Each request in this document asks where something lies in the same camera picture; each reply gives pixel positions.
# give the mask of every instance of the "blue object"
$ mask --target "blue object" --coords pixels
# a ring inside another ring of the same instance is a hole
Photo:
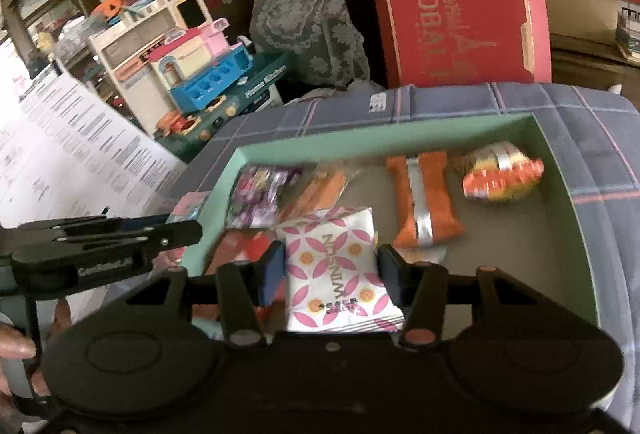
[[[251,67],[253,58],[244,46],[238,46],[220,57],[218,63],[207,66],[193,78],[169,90],[182,114],[198,112],[233,84]]]

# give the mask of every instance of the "gray floral fabric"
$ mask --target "gray floral fabric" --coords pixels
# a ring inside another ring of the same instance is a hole
[[[369,78],[363,38],[344,0],[255,0],[250,32],[259,52],[293,53],[296,80],[346,86]]]

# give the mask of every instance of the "white label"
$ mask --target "white label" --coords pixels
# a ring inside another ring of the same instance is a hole
[[[371,95],[369,100],[369,112],[383,112],[386,109],[386,93]]]

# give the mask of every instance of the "red box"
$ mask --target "red box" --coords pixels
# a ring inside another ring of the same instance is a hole
[[[545,0],[376,0],[388,86],[550,82]]]

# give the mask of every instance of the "silver stripe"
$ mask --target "silver stripe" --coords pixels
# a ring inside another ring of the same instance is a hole
[[[422,171],[416,157],[406,159],[406,170],[409,175],[411,196],[414,199],[415,231],[418,244],[428,246],[433,244],[433,229],[431,227],[431,212],[424,193]]]

